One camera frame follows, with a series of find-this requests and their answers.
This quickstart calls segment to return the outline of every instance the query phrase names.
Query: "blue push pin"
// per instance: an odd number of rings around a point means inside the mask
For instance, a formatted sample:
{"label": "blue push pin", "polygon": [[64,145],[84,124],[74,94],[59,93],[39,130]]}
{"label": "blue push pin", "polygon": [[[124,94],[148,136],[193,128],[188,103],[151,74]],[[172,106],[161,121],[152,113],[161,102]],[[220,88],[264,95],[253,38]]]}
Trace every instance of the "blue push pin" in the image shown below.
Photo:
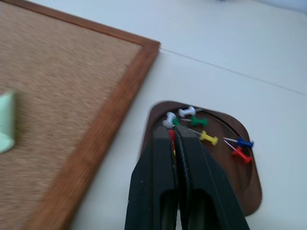
{"label": "blue push pin", "polygon": [[224,139],[236,142],[238,146],[246,146],[246,147],[252,148],[253,145],[254,145],[253,141],[250,142],[250,141],[247,141],[247,140],[243,140],[241,137],[238,137],[237,140],[233,140],[233,139],[230,139],[230,138],[224,138]]}

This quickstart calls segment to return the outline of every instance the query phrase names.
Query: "white table surface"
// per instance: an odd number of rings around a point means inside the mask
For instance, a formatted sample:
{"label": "white table surface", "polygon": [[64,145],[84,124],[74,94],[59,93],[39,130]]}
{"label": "white table surface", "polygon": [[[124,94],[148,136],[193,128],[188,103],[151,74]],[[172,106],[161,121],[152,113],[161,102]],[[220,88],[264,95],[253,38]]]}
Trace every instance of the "white table surface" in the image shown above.
{"label": "white table surface", "polygon": [[306,15],[252,0],[34,2],[162,43],[71,229],[124,229],[147,117],[164,100],[224,112],[246,127],[263,192],[247,217],[251,230],[307,229]]}

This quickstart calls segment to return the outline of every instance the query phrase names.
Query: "cork surface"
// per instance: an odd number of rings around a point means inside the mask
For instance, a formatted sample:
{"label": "cork surface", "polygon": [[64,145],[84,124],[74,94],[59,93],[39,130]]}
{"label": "cork surface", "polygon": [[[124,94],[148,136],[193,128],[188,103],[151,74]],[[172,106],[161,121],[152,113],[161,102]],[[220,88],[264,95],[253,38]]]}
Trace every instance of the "cork surface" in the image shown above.
{"label": "cork surface", "polygon": [[24,226],[140,48],[0,2],[0,93],[17,92],[0,230]]}

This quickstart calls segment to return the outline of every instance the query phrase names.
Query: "push pin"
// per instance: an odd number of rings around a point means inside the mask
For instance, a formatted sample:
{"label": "push pin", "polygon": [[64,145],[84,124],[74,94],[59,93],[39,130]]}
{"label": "push pin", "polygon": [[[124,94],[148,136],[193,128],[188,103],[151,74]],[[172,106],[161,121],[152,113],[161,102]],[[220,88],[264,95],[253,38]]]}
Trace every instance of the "push pin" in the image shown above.
{"label": "push pin", "polygon": [[201,124],[204,127],[207,126],[207,119],[206,118],[198,119],[197,117],[192,116],[191,119],[181,118],[180,120],[182,120],[182,121],[190,121],[192,126],[196,126],[197,124]]}
{"label": "push pin", "polygon": [[232,142],[236,142],[238,146],[245,146],[245,147],[249,147],[249,148],[252,148],[253,145],[254,145],[254,142],[250,142],[250,141],[247,141],[247,140],[243,140],[241,137],[238,137],[237,140],[234,140],[234,139],[230,139],[230,138],[224,138],[225,140],[229,140],[229,141],[232,141]]}
{"label": "push pin", "polygon": [[210,137],[209,135],[207,135],[206,131],[202,131],[201,133],[196,132],[193,129],[190,129],[193,132],[197,133],[200,136],[200,140],[207,140],[210,141],[214,146],[217,144],[218,138],[217,137]]}
{"label": "push pin", "polygon": [[167,118],[162,122],[162,124],[167,128],[172,128],[174,126],[173,120],[176,118],[176,115],[172,112],[166,114]]}
{"label": "push pin", "polygon": [[173,120],[173,125],[175,125],[175,126],[180,126],[180,125],[181,125],[181,124],[179,123],[178,118],[175,118],[175,119]]}
{"label": "push pin", "polygon": [[176,151],[175,151],[175,132],[174,132],[174,130],[170,129],[168,131],[168,133],[169,133],[169,137],[171,138],[172,143],[173,143],[174,156],[176,156]]}
{"label": "push pin", "polygon": [[196,111],[195,111],[193,106],[190,106],[188,109],[185,109],[185,110],[178,109],[178,114],[179,114],[179,116],[184,118],[186,115],[193,115],[193,116],[195,116]]}
{"label": "push pin", "polygon": [[243,152],[242,152],[242,149],[241,149],[241,147],[240,146],[238,146],[236,149],[231,145],[231,144],[229,144],[227,141],[225,141],[225,143],[227,144],[227,145],[229,145],[234,151],[232,152],[232,154],[233,155],[237,155],[237,156],[240,156],[241,158],[243,158],[244,159],[244,163],[245,164],[248,164],[248,163],[250,163],[251,162],[251,157],[248,157],[248,156],[246,156]]}

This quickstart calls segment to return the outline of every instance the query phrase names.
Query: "brown tray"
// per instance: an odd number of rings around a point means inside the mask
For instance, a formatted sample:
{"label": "brown tray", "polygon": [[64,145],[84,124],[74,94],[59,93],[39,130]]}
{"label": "brown tray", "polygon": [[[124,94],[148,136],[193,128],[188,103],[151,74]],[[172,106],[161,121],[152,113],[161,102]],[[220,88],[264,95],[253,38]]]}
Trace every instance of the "brown tray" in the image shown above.
{"label": "brown tray", "polygon": [[[148,118],[142,151],[144,150],[152,131],[162,125],[162,121],[165,120],[167,112],[173,112],[177,117],[179,117],[178,109],[186,109],[189,106],[190,105],[188,104],[178,102],[161,102],[153,107]],[[243,139],[249,140],[248,132],[235,118],[220,112],[211,111],[208,109],[203,110],[218,116],[228,123],[228,125],[234,128]],[[234,132],[228,128],[226,124],[204,112],[197,112],[196,117],[206,118],[208,120],[207,127],[202,128],[200,126],[191,126],[189,122],[185,121],[180,121],[180,123],[181,125],[198,132],[205,130],[209,136],[216,136],[219,138],[216,146],[213,146],[206,140],[202,141],[202,143],[204,146],[206,146],[214,159],[226,171],[244,215],[249,216],[253,214],[259,207],[262,199],[261,185],[253,151],[248,148],[243,149],[246,155],[253,158],[253,161],[250,164],[243,164],[239,157],[234,157],[232,155],[232,149],[223,142],[223,137],[236,139],[237,136],[234,134]]]}

